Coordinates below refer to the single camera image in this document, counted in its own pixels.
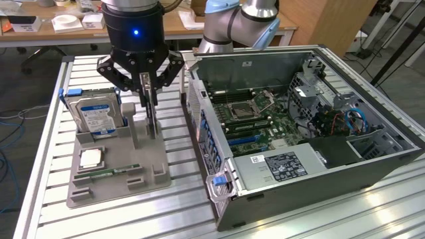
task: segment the hard disk label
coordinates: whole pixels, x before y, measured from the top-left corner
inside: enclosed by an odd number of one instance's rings
[[[81,107],[86,127],[93,134],[107,134],[115,129],[113,119],[107,116],[107,105]]]
[[[294,152],[266,157],[265,162],[277,182],[307,174]]]

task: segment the blue connector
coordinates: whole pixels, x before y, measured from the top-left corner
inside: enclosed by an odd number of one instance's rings
[[[221,165],[221,158],[219,158],[219,155],[217,155],[217,157],[214,158],[214,164],[215,165]]]
[[[82,89],[77,88],[77,89],[70,89],[67,90],[67,96],[79,96],[82,94]]]
[[[63,103],[63,105],[65,105],[65,107],[67,109],[67,105],[66,105],[65,97],[63,97],[63,88],[58,88],[58,99]]]
[[[257,142],[259,139],[259,135],[247,137],[247,138],[238,138],[238,139],[230,139],[227,140],[227,145],[233,146],[233,145],[238,145],[238,144],[243,144],[243,143],[251,143],[251,142]]]
[[[359,117],[361,117],[361,119],[362,119],[362,121],[363,121],[362,123],[365,124],[365,132],[367,132],[367,130],[369,130],[369,124],[367,124],[367,121],[366,121],[366,116],[365,116],[365,113],[363,113],[358,108],[351,108],[351,109],[349,109],[347,111],[345,111],[343,118],[345,118],[345,124],[346,124],[347,128],[349,128],[350,130],[354,130],[354,128],[353,128],[353,126],[351,126],[351,124],[350,124],[349,117],[347,117],[347,115],[349,115],[350,112],[357,112],[357,113],[359,114]]]
[[[218,176],[215,178],[211,179],[213,185],[214,186],[221,186],[226,184],[226,178],[225,176]]]

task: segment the robotic arm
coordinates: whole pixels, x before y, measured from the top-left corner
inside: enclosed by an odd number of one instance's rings
[[[165,44],[162,15],[181,0],[165,8],[158,0],[101,1],[111,51],[98,59],[97,72],[121,91],[138,93],[141,106],[146,108],[149,135],[155,138],[157,90],[169,86],[183,65],[179,52],[169,51]],[[166,58],[167,67],[157,76]],[[130,73],[130,78],[114,68],[115,64]]]
[[[169,51],[163,39],[162,15],[182,0],[162,7],[158,0],[101,0],[110,55],[97,61],[97,72],[121,91],[138,93],[141,106],[146,108],[149,135],[157,136],[157,90],[169,86],[183,65],[179,52]],[[231,41],[254,49],[263,49],[275,34],[279,20],[275,0],[207,0],[206,22],[199,52],[233,51]],[[165,59],[169,64],[157,76],[155,71]],[[118,64],[130,78],[115,68]]]
[[[233,51],[231,41],[262,50],[270,44],[279,20],[278,0],[207,0],[203,38],[198,53]]]

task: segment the barcode sticker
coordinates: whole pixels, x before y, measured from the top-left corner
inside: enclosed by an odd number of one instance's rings
[[[263,155],[250,157],[251,163],[263,162]]]
[[[109,105],[81,107],[85,125],[93,134],[109,134],[114,131],[115,126],[113,118],[107,115],[109,112]]]

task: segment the wooden desk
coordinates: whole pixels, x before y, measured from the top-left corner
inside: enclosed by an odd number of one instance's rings
[[[47,46],[47,45],[69,45],[86,43],[109,42],[106,28],[90,29],[55,34],[50,19],[57,11],[63,11],[63,7],[39,7],[34,2],[23,2],[22,10],[27,15],[35,15],[42,20],[41,29],[38,32],[5,32],[0,36],[0,47],[23,47],[23,46]],[[178,11],[189,11],[189,5],[182,3],[175,10],[163,15],[163,32],[165,39],[198,39],[202,37],[202,30],[186,30],[179,21]],[[279,40],[279,45],[289,45],[291,33],[297,29],[294,23],[279,13],[279,26],[275,35],[283,36]]]

